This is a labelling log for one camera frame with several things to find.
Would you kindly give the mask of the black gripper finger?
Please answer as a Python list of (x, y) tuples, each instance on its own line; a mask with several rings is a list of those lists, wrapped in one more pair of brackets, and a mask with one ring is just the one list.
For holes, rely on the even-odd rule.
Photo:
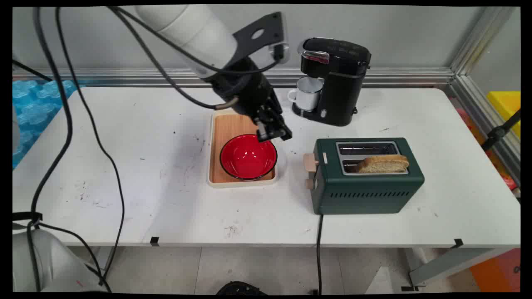
[(285, 124), (282, 116), (282, 109), (280, 107), (270, 106), (270, 136), (271, 138), (281, 138), (288, 140), (292, 138), (292, 133), (289, 127)]
[(266, 142), (277, 137), (278, 115), (270, 107), (261, 106), (255, 116), (254, 124), (257, 126), (256, 135), (259, 142)]

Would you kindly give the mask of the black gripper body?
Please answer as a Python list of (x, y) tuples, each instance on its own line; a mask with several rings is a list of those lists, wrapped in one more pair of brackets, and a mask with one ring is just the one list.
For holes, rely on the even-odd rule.
[(215, 110), (232, 108), (239, 114), (254, 120), (261, 106), (281, 107), (274, 96), (273, 87), (258, 70), (251, 58), (245, 57), (229, 66), (230, 71), (251, 71), (251, 74), (213, 74), (211, 86), (213, 91), (224, 100), (216, 104)]

